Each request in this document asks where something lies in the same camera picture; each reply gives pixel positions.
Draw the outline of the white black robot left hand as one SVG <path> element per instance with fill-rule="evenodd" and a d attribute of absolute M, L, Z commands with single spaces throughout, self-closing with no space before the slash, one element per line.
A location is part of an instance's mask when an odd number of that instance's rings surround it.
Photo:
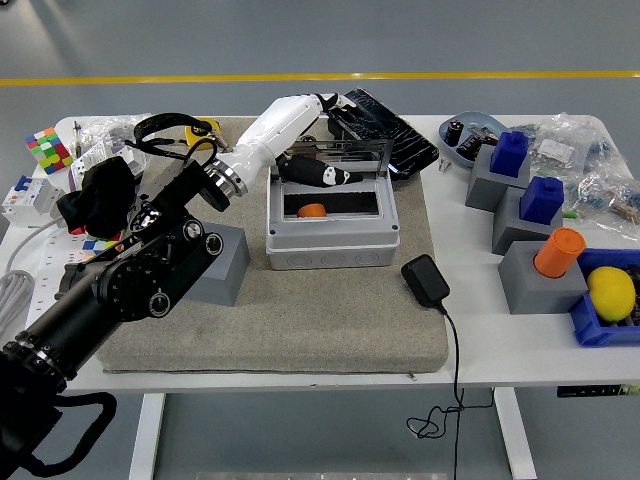
<path fill-rule="evenodd" d="M 217 159 L 240 179 L 241 194 L 251 191 L 258 174 L 273 166 L 276 158 L 323 114 L 334 109 L 355 108 L 338 93 L 304 94 L 276 99 L 240 136 L 230 152 Z"/>

